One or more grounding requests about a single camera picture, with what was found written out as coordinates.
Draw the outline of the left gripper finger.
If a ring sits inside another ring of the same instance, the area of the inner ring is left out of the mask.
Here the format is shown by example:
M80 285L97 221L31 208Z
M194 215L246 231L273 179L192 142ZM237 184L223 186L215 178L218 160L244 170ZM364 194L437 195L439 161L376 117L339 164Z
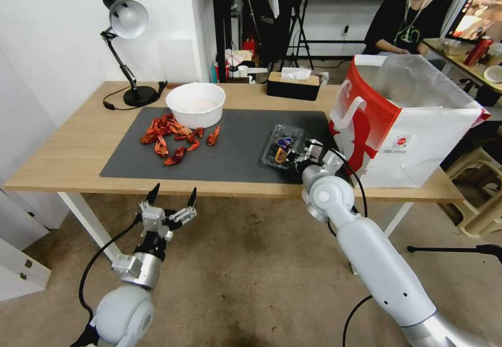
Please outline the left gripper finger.
M197 199L197 188L194 187L189 197L187 206L177 211L176 213L170 215L169 220L172 223L187 223L193 220L197 216L197 211L195 208L196 199Z
M139 203L139 207L142 211L145 211L148 207L152 206L157 198L160 184L157 183L156 186L147 194L144 201Z

